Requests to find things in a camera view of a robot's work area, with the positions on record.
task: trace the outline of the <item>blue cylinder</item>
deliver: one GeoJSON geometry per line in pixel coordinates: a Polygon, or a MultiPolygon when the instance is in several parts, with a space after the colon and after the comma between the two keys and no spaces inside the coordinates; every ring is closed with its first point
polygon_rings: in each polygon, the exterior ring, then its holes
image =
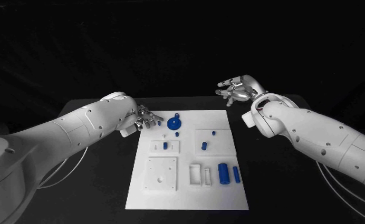
{"type": "Polygon", "coordinates": [[[228,166],[225,163],[221,163],[218,165],[218,171],[220,171],[220,183],[221,184],[230,184],[230,173],[228,173],[228,166]]]}
{"type": "Polygon", "coordinates": [[[202,150],[207,150],[207,142],[202,144],[202,150]]]}
{"type": "Polygon", "coordinates": [[[237,166],[234,167],[234,179],[236,179],[236,182],[240,183],[241,180],[240,180],[240,175],[238,175],[238,168],[237,166]]]}
{"type": "Polygon", "coordinates": [[[178,130],[181,128],[181,115],[175,113],[175,117],[168,120],[168,127],[172,130],[178,130]]]}

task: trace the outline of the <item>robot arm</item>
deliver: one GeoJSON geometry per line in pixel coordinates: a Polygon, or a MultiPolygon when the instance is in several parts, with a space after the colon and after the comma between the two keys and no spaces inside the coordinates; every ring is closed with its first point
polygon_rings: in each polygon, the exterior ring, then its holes
{"type": "Polygon", "coordinates": [[[15,223],[51,169],[114,130],[123,137],[163,121],[130,96],[100,101],[10,135],[0,136],[0,223],[15,223]]]}
{"type": "Polygon", "coordinates": [[[365,183],[365,135],[322,114],[300,109],[293,101],[269,93],[256,79],[244,75],[224,81],[217,90],[228,100],[253,100],[251,110],[243,115],[247,126],[257,126],[261,134],[272,138],[283,135],[293,147],[318,162],[339,170],[365,183]]]}

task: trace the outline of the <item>black curtain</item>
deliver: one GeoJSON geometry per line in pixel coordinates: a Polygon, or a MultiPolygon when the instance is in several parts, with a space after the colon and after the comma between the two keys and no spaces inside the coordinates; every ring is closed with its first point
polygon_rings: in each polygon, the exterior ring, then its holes
{"type": "Polygon", "coordinates": [[[250,74],[364,130],[362,5],[0,0],[0,122],[22,130],[54,119],[70,100],[114,91],[215,95],[218,82],[250,74]]]}

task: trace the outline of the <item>cable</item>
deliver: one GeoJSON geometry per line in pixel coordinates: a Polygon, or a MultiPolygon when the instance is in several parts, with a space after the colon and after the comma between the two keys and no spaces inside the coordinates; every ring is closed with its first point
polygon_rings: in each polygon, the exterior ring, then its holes
{"type": "Polygon", "coordinates": [[[328,172],[329,172],[329,174],[331,174],[331,176],[332,176],[332,178],[334,178],[334,180],[336,181],[336,183],[339,184],[339,186],[347,190],[347,192],[355,197],[355,198],[358,198],[364,203],[365,203],[365,200],[339,183],[339,181],[336,180],[336,178],[335,178],[335,176],[332,175],[332,173],[331,173],[331,171],[329,171],[329,169],[328,169],[328,167],[326,167],[326,165],[324,165],[325,166],[325,169],[328,170],[328,172]]]}
{"type": "MultiPolygon", "coordinates": [[[[326,176],[324,174],[324,171],[322,171],[322,168],[319,166],[319,163],[318,163],[318,167],[319,167],[319,171],[322,173],[322,176],[324,176],[324,178],[325,178],[325,180],[326,180],[326,182],[329,184],[331,189],[334,190],[334,192],[336,193],[336,195],[341,197],[338,191],[335,190],[334,186],[331,185],[329,180],[328,180],[328,178],[326,178],[326,176]]],[[[347,205],[352,208],[352,210],[365,218],[365,215],[354,208],[354,206],[348,203],[348,201],[342,197],[341,197],[341,199],[347,203],[347,205]]]]}
{"type": "Polygon", "coordinates": [[[64,164],[67,163],[68,158],[65,159],[65,161],[62,162],[62,164],[59,165],[58,169],[55,170],[55,172],[51,174],[51,176],[48,177],[48,179],[41,183],[41,185],[38,186],[38,188],[47,183],[47,181],[54,177],[54,175],[57,174],[57,172],[59,171],[61,167],[64,166],[64,164]]]}
{"type": "Polygon", "coordinates": [[[83,159],[84,159],[84,156],[85,156],[85,154],[87,154],[87,150],[88,150],[88,147],[85,148],[85,151],[84,151],[83,157],[80,158],[78,164],[77,164],[77,166],[72,168],[72,171],[68,173],[68,175],[67,175],[57,183],[51,184],[49,186],[44,186],[44,187],[39,186],[39,189],[49,188],[49,187],[55,186],[58,183],[61,183],[61,182],[67,179],[67,177],[71,175],[71,173],[74,172],[74,170],[78,168],[78,165],[80,165],[80,163],[81,163],[81,161],[83,161],[83,159]]]}

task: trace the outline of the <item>table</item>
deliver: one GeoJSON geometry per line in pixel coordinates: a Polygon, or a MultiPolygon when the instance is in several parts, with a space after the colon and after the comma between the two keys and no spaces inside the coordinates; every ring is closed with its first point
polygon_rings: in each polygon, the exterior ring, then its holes
{"type": "MultiPolygon", "coordinates": [[[[286,95],[302,108],[303,98],[286,95]]],[[[96,102],[68,102],[61,116],[96,102]]],[[[41,189],[18,223],[302,223],[360,222],[361,217],[339,200],[322,178],[315,161],[287,138],[266,138],[248,128],[241,115],[251,102],[227,107],[220,96],[136,99],[150,110],[227,110],[250,211],[126,210],[139,132],[120,132],[90,146],[72,175],[57,186],[41,189]]],[[[68,174],[83,151],[70,158],[51,183],[68,174]]]]}

